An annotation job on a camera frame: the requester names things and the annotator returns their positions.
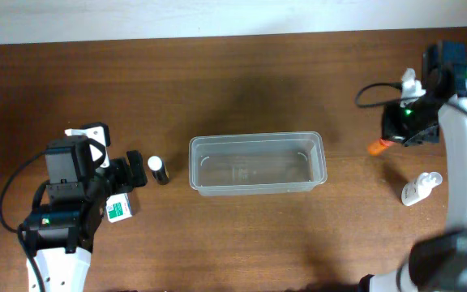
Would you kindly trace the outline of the orange tube with white cap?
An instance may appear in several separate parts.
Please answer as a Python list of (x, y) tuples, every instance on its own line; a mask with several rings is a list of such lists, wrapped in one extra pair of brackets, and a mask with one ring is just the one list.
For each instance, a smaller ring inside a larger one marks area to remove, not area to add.
[(367, 151), (372, 156), (378, 156), (394, 145), (394, 142), (384, 139), (377, 139), (367, 146)]

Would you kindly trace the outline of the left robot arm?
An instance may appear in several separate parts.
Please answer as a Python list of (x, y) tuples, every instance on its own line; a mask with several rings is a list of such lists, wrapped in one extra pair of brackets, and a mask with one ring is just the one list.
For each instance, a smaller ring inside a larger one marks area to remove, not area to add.
[(81, 291), (91, 265), (96, 231), (103, 220), (132, 216), (129, 193), (147, 183), (143, 158), (125, 157), (96, 167), (88, 154), (49, 150), (49, 178), (19, 226), (31, 291)]

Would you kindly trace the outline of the white squeeze bottle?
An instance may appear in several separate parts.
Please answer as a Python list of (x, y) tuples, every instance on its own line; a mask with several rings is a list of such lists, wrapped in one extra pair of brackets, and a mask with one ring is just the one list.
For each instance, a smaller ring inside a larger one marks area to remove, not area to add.
[(432, 190), (439, 186), (443, 177), (438, 172), (424, 172), (416, 179), (408, 182), (401, 192), (401, 201), (405, 206), (411, 206), (427, 198)]

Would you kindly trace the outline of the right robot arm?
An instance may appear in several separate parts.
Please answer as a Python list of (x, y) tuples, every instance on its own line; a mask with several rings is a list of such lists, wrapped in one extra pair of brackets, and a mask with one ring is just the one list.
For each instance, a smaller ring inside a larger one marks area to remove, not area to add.
[(422, 78), (408, 69), (392, 84), (401, 97), (380, 102), (381, 137), (369, 152), (444, 141), (448, 214), (441, 235), (416, 242), (397, 270), (367, 275), (359, 291), (467, 291), (467, 59), (465, 45), (440, 41), (422, 55)]

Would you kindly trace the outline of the dark bottle with white cap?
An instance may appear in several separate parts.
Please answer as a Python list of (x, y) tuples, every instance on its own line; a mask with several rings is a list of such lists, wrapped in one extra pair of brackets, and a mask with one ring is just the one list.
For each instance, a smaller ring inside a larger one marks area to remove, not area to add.
[(159, 156), (151, 156), (148, 158), (148, 167), (152, 172), (152, 176), (160, 185), (169, 183), (169, 175), (165, 168), (165, 163)]

